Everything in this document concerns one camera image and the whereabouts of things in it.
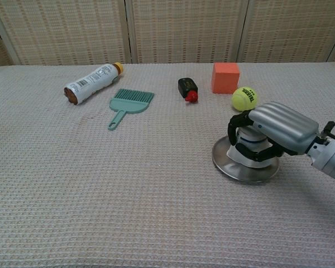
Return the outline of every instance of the brush handle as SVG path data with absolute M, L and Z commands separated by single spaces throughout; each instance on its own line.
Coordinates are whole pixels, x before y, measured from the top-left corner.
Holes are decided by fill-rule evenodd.
M 119 123 L 121 122 L 121 120 L 123 119 L 123 117 L 126 115 L 126 113 L 127 113 L 126 111 L 118 111 L 116 116 L 109 123 L 108 129 L 115 130 L 119 125 Z

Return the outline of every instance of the tennis ball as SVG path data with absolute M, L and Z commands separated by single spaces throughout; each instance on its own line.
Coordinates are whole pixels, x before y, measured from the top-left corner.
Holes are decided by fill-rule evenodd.
M 232 94 L 232 105 L 239 111 L 251 110 L 256 107 L 258 95 L 253 88 L 238 88 Z

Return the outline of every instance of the red cap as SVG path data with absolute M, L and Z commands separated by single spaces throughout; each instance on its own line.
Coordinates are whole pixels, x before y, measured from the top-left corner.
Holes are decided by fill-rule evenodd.
M 188 96 L 185 98 L 185 101 L 187 102 L 197 102 L 197 99 L 199 98 L 199 96 L 197 95 L 197 92 L 194 90 L 190 90 L 188 92 Z

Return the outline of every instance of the orange foam block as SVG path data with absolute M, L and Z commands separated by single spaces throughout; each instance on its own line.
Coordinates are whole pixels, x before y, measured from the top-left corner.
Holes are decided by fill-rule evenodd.
M 237 89 L 240 70 L 237 63 L 214 63 L 212 72 L 212 92 L 232 94 Z

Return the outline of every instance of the table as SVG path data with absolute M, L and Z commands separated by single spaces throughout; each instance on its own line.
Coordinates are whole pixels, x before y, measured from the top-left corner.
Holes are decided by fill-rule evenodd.
M 261 185 L 214 167 L 236 112 L 211 93 L 212 66 L 126 64 L 78 106 L 63 86 L 97 66 L 1 67 L 0 267 L 335 267 L 335 180 L 307 156 L 283 156 Z M 335 63 L 239 67 L 261 103 L 335 121 Z M 119 88 L 156 95 L 111 132 Z

